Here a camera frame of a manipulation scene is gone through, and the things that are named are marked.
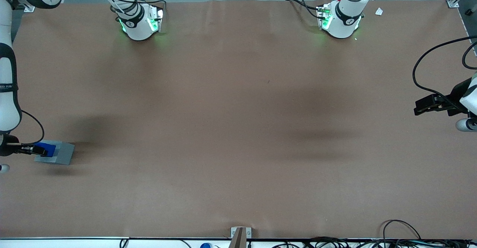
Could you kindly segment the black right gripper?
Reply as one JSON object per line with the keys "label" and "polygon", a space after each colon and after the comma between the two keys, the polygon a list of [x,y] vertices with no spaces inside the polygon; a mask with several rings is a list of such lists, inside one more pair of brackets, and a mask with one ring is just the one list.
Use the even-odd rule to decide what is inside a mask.
{"label": "black right gripper", "polygon": [[49,151],[41,146],[35,146],[38,142],[32,143],[19,143],[19,139],[16,136],[10,134],[1,134],[0,136],[0,156],[6,157],[17,152],[20,149],[20,153],[28,155],[39,155],[46,157]]}

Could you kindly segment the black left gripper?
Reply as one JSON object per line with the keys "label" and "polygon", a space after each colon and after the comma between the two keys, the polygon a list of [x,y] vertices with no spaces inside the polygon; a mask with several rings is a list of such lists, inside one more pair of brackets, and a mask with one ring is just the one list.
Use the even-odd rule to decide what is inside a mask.
{"label": "black left gripper", "polygon": [[442,112],[447,111],[448,116],[455,116],[458,114],[468,115],[467,107],[460,103],[460,99],[470,86],[472,78],[468,78],[463,82],[455,85],[450,94],[446,98],[455,106],[449,106],[446,98],[438,94],[430,94],[416,101],[414,108],[414,115],[419,116],[428,112]]}

